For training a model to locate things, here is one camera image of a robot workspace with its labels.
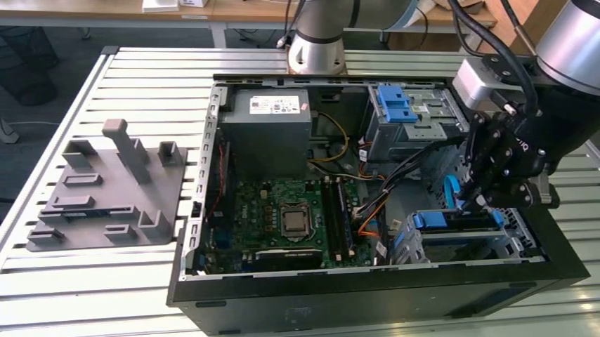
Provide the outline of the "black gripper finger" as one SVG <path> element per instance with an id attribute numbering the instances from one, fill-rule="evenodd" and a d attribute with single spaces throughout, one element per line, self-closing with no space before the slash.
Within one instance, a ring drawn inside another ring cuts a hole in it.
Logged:
<path id="1" fill-rule="evenodd" d="M 543 207 L 557 209 L 561 197 L 547 173 L 528 179 L 508 179 L 476 194 L 478 206 L 494 209 Z"/>
<path id="2" fill-rule="evenodd" d="M 506 127 L 498 118 L 478 112 L 470 124 L 470 135 L 466 142 L 467 178 L 460 188 L 459 200 L 464 213 L 480 213 L 484 209 L 475 203 L 476 194 L 487 191 L 496 183 L 511 178 L 510 161 L 514 149 L 508 142 Z"/>

